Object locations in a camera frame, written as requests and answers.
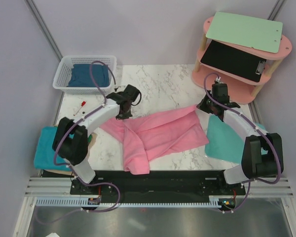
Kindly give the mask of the pink t-shirt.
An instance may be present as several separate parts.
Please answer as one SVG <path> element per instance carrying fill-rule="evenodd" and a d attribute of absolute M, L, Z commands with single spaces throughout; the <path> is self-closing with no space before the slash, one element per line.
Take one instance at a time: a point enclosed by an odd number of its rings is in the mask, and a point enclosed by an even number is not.
<path fill-rule="evenodd" d="M 100 128 L 122 144 L 123 169 L 134 175 L 148 174 L 156 158 L 209 143 L 196 105 L 140 118 L 111 118 Z"/>

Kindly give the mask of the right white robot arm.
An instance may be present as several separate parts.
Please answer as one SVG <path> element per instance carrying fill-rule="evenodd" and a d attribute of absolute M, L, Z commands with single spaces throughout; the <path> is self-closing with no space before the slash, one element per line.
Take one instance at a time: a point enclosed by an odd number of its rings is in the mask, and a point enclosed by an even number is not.
<path fill-rule="evenodd" d="M 216 182 L 217 191 L 225 195 L 233 190 L 234 184 L 253 180 L 278 183 L 284 169 L 281 136 L 257 127 L 237 103 L 230 102 L 225 83 L 215 82 L 205 92 L 197 108 L 218 117 L 244 141 L 241 163 L 223 172 L 224 177 Z"/>

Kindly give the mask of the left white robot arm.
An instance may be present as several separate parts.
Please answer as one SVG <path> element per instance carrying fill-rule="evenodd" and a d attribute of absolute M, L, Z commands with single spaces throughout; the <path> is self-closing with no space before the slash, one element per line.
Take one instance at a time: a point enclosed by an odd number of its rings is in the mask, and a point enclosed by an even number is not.
<path fill-rule="evenodd" d="M 131 107 L 138 105 L 135 101 L 141 99 L 141 92 L 129 84 L 123 91 L 105 95 L 99 107 L 81 118 L 63 117 L 59 121 L 52 144 L 54 164 L 69 166 L 87 194 L 94 194 L 98 190 L 98 181 L 94 179 L 96 173 L 87 158 L 89 136 L 112 118 L 119 120 L 132 117 Z"/>

